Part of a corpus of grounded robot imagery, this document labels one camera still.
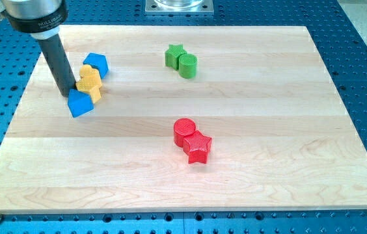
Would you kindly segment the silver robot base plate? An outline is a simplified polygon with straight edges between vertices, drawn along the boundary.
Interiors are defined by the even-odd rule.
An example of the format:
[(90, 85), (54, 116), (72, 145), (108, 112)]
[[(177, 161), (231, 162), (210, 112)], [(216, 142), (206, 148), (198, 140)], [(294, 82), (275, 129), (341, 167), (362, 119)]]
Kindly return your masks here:
[(198, 15), (214, 13), (213, 0), (145, 0), (146, 15)]

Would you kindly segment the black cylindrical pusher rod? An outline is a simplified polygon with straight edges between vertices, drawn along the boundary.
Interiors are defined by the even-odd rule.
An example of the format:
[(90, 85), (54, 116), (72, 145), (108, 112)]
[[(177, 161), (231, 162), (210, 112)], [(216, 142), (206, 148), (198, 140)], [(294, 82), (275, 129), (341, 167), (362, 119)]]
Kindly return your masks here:
[(38, 41), (50, 68), (57, 88), (63, 97), (68, 97), (75, 87), (75, 77), (58, 34)]

